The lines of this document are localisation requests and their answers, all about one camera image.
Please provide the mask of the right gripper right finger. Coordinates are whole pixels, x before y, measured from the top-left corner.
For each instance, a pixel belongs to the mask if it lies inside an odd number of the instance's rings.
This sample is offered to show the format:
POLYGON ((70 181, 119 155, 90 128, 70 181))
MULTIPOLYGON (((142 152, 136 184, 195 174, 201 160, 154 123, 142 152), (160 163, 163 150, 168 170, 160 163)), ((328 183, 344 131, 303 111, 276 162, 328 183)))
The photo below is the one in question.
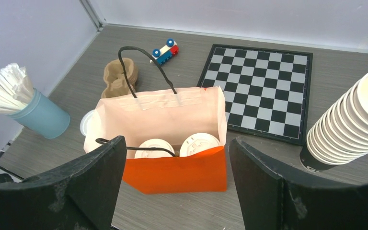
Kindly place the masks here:
POLYGON ((247 230, 368 230, 368 184, 306 173, 238 138, 229 155, 247 230))

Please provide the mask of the stack of white paper cups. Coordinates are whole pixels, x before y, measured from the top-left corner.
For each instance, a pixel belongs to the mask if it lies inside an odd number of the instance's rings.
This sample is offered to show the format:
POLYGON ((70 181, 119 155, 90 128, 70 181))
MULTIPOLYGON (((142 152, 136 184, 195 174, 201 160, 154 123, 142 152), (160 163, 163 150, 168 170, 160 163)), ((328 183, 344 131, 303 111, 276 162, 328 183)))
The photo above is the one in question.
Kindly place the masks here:
POLYGON ((368 73, 324 112, 308 131, 301 164, 325 171, 368 154, 368 73))

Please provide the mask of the white plastic cup lid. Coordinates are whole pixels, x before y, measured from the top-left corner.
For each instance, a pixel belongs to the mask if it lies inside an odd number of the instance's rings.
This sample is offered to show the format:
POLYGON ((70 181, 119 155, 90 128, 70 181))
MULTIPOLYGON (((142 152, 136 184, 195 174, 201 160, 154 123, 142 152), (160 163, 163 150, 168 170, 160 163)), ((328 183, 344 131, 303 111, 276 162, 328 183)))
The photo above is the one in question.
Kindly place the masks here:
POLYGON ((195 133, 181 145, 179 156, 187 157, 220 146, 219 140, 208 133, 195 133))

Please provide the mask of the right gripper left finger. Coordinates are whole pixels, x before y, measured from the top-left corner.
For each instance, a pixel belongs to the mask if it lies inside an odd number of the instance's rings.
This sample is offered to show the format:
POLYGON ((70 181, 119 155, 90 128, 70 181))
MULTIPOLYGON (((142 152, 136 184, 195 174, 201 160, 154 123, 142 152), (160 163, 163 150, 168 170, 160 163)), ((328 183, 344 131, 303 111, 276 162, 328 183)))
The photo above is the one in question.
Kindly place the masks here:
POLYGON ((118 136, 21 182, 0 183, 0 230, 110 230, 127 156, 118 136))

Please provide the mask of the orange paper bag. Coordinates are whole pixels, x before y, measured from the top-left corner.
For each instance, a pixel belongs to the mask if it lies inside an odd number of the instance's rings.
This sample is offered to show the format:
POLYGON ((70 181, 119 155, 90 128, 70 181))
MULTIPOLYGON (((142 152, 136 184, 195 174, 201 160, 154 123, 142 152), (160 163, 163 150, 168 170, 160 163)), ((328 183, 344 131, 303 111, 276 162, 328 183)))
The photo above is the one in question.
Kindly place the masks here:
POLYGON ((123 181, 144 194, 223 192, 227 189, 226 105, 219 86, 175 88, 100 99, 88 124, 84 150, 123 136, 128 147, 123 181), (187 157, 138 158, 136 148, 154 138, 180 147, 208 133, 220 146, 187 157))

